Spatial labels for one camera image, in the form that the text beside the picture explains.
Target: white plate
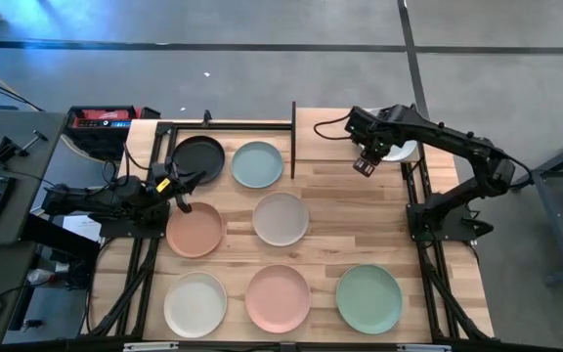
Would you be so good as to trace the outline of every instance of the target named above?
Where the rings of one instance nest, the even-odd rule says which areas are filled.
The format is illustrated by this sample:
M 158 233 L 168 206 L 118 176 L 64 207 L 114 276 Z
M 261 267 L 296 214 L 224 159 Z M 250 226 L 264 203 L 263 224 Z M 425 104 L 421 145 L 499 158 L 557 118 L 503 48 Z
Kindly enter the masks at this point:
M 377 116 L 380 110 L 381 109 L 369 109 L 367 111 Z M 401 148 L 397 146 L 392 146 L 390 147 L 390 153 L 388 153 L 388 155 L 383 157 L 381 160 L 391 161 L 391 162 L 404 160 L 410 155 L 412 155 L 412 153 L 414 153 L 414 151 L 416 150 L 416 145 L 417 145 L 416 141 L 407 141 L 403 144 Z
M 253 210 L 253 229 L 262 241 L 275 246 L 299 241 L 310 226 L 308 207 L 294 195 L 270 194 Z
M 164 319 L 182 337 L 205 336 L 221 324 L 227 311 L 227 293 L 215 277 L 189 273 L 166 293 Z

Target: concrete floor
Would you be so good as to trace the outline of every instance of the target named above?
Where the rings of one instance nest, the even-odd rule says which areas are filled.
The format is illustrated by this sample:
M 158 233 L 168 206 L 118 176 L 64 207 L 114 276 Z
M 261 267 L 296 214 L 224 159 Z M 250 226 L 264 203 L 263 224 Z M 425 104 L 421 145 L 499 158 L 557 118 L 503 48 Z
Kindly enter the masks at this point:
M 416 45 L 563 47 L 563 0 L 408 5 Z M 405 43 L 396 0 L 0 0 L 0 11 L 8 19 L 0 24 L 6 40 Z M 563 56 L 422 54 L 418 60 L 432 120 L 488 137 L 530 166 L 562 148 Z M 218 117 L 284 118 L 292 100 L 301 107 L 341 108 L 414 100 L 402 53 L 0 49 L 0 77 L 54 111 L 131 104 L 164 117 L 200 117 L 210 109 Z M 11 101 L 0 96 L 0 104 Z M 457 160 L 456 167 L 461 180 L 472 175 L 466 162 Z M 60 145 L 46 178 L 101 184 L 101 165 Z M 529 188 L 472 207 L 496 227 L 479 241 L 479 252 L 497 337 L 563 347 L 563 286 L 543 283 L 562 263 L 537 195 Z M 75 294 L 45 294 L 32 302 L 32 318 L 47 317 L 41 301 L 58 294 L 81 311 Z M 73 336 L 78 327 L 71 321 L 10 334 L 7 341 Z

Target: black desk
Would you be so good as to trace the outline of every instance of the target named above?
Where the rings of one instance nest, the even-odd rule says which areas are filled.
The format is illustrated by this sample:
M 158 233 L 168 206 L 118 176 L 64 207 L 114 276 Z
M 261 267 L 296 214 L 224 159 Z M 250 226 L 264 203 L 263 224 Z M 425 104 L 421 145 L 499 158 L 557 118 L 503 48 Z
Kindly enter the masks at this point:
M 14 143 L 23 146 L 33 138 L 33 130 L 38 130 L 49 139 L 47 142 L 36 142 L 28 150 L 29 156 L 27 157 L 14 156 L 7 162 L 9 168 L 35 177 L 44 177 L 64 126 L 65 115 L 61 113 L 0 110 L 0 141 L 3 136 L 7 136 Z M 0 215 L 0 292 L 24 283 L 27 270 L 34 257 L 35 241 L 19 241 L 20 238 L 29 238 L 64 249 L 67 246 L 66 241 L 72 239 L 77 243 L 85 240 L 33 215 L 28 216 L 40 187 L 40 181 L 17 174 L 1 173 L 1 175 L 15 177 L 17 183 Z M 99 248 L 99 245 L 94 242 L 84 244 L 88 245 L 87 248 Z M 17 290 L 4 297 L 5 308 L 0 313 L 0 343 L 6 333 L 19 296 L 20 291 Z

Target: light blue plate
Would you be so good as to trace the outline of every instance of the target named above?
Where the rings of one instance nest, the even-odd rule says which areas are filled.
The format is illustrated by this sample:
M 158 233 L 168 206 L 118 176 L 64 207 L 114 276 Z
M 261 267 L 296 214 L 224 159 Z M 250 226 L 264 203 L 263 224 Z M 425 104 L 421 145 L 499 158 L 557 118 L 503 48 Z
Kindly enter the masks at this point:
M 403 294 L 397 280 L 385 269 L 363 264 L 344 273 L 336 289 L 336 304 L 351 328 L 383 333 L 401 318 Z
M 245 144 L 232 159 L 234 178 L 249 188 L 269 187 L 282 176 L 282 172 L 282 154 L 265 142 Z

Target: wooden table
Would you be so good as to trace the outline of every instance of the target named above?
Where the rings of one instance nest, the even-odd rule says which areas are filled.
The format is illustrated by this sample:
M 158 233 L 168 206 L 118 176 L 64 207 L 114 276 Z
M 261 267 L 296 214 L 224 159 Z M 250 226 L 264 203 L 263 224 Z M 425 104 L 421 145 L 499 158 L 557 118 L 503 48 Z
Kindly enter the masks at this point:
M 165 323 L 164 296 L 181 276 L 204 271 L 216 276 L 229 295 L 223 323 L 203 340 L 310 341 L 310 342 L 423 342 L 430 341 L 427 312 L 418 265 L 405 215 L 409 202 L 399 163 L 383 163 L 370 178 L 357 173 L 352 161 L 357 150 L 349 141 L 322 140 L 311 130 L 314 123 L 342 116 L 348 110 L 297 110 L 297 163 L 295 179 L 289 173 L 289 132 L 180 131 L 179 141 L 205 134 L 225 148 L 222 174 L 209 185 L 197 187 L 190 201 L 214 205 L 227 222 L 227 235 L 210 254 L 186 259 L 173 252 L 166 241 L 158 251 L 145 339 L 184 339 Z M 128 147 L 143 165 L 149 162 L 156 121 L 134 121 Z M 343 133 L 343 125 L 331 132 Z M 234 180 L 231 160 L 243 144 L 260 140 L 276 146 L 284 157 L 282 177 L 264 190 L 247 189 Z M 166 155 L 166 147 L 160 155 Z M 426 148 L 434 192 L 444 192 L 458 183 L 450 154 Z M 146 172 L 133 166 L 143 179 Z M 298 243 L 287 247 L 265 244 L 254 233 L 251 215 L 257 202 L 271 192 L 292 193 L 306 202 L 310 228 Z M 92 292 L 91 325 L 108 312 L 123 290 L 132 240 L 113 241 L 102 254 Z M 475 257 L 462 243 L 445 242 L 445 255 L 455 297 L 481 331 L 492 335 L 479 269 Z M 310 284 L 312 308 L 303 324 L 288 333 L 273 334 L 257 328 L 246 313 L 244 294 L 253 275 L 263 267 L 283 263 L 297 269 Z M 399 282 L 404 294 L 403 316 L 386 333 L 366 335 L 351 329 L 338 314 L 335 288 L 341 275 L 359 263 L 385 267 Z M 128 320 L 133 326 L 139 297 L 132 300 Z M 441 327 L 446 331 L 442 300 L 437 299 Z

